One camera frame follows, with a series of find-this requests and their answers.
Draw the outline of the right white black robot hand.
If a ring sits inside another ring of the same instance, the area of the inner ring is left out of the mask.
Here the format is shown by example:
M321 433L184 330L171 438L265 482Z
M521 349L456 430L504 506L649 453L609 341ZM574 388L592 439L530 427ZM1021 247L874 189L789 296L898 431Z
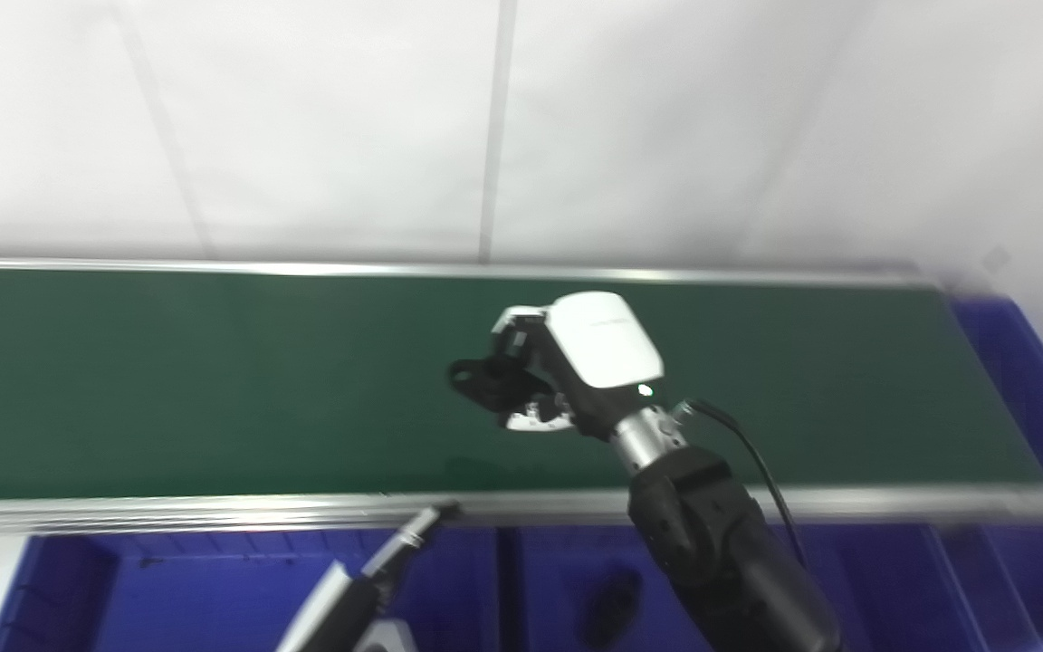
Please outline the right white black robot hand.
M664 362L628 301L613 292L564 294L547 306L511 306L493 325L493 351L545 388L500 409L509 432L568 432L606 441L655 403Z

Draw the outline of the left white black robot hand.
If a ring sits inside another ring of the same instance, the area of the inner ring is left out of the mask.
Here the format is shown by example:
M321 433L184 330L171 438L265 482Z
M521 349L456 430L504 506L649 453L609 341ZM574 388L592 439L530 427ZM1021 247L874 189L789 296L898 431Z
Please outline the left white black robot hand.
M390 535L353 575L334 562L308 593L277 651L355 651L401 586L411 561L439 524L461 515L456 501L430 504Z

